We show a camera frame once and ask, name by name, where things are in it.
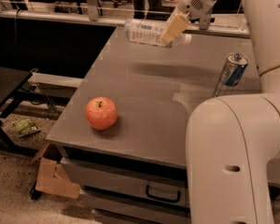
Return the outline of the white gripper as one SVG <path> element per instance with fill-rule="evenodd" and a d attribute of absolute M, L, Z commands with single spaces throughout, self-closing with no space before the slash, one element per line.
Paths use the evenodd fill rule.
<path fill-rule="evenodd" d="M 189 19 L 196 20 L 213 8 L 217 0 L 178 0 L 178 5 L 166 22 L 161 42 L 169 44 L 189 26 Z"/>

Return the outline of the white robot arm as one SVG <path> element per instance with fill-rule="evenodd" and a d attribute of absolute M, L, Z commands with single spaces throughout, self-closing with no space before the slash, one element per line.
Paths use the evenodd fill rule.
<path fill-rule="evenodd" d="M 179 0 L 168 32 L 217 0 Z M 219 96 L 191 113 L 186 165 L 191 224 L 274 224 L 267 164 L 280 158 L 280 0 L 242 0 L 260 78 L 257 94 Z"/>

